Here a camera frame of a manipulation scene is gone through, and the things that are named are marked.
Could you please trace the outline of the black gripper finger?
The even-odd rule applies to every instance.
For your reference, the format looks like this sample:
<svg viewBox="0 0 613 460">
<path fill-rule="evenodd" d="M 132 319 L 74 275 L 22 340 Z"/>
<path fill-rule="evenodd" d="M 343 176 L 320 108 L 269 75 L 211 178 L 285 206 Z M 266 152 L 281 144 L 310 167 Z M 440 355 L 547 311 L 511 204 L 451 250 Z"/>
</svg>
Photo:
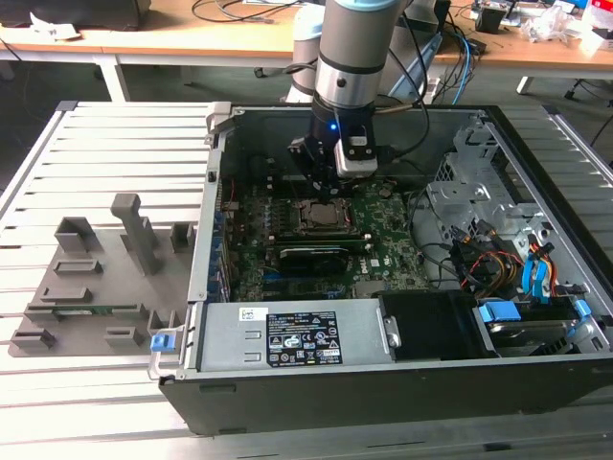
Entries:
<svg viewBox="0 0 613 460">
<path fill-rule="evenodd" d="M 336 194 L 336 166 L 323 143 L 305 136 L 294 139 L 287 149 L 317 199 L 322 203 L 329 202 Z"/>
</svg>

